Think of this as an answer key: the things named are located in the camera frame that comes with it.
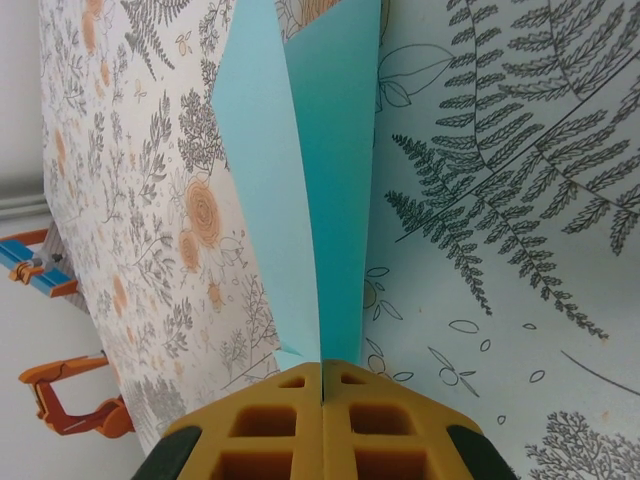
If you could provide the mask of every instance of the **white wall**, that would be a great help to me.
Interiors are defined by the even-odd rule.
[[[0,237],[48,223],[47,218],[3,223]],[[91,319],[63,299],[49,299],[33,287],[11,282],[7,275],[0,266],[0,478],[130,478],[143,461],[135,434],[114,440],[97,432],[59,436],[36,417],[34,397],[29,387],[18,381],[20,373],[36,365],[99,352],[101,345]],[[57,385],[56,392],[71,414],[88,413],[118,395],[109,367]]]
[[[0,2],[0,199],[42,191],[38,2]]]

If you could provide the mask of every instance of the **light blue paper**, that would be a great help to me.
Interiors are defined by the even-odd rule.
[[[342,0],[285,45],[311,212],[322,358],[360,361],[380,2]]]
[[[317,362],[307,192],[273,0],[236,3],[212,105],[280,341]]]

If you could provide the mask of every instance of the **square hole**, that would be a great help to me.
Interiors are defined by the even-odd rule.
[[[222,452],[211,480],[289,480],[293,452]]]
[[[293,437],[296,411],[288,406],[254,406],[242,410],[231,437]]]
[[[304,377],[290,378],[279,385],[280,388],[304,388]]]
[[[426,480],[424,452],[356,450],[358,480]]]
[[[396,405],[354,404],[349,408],[351,429],[365,435],[414,435],[411,418]]]
[[[358,377],[351,375],[350,373],[343,373],[340,377],[340,381],[347,385],[364,385],[365,382],[360,380]]]

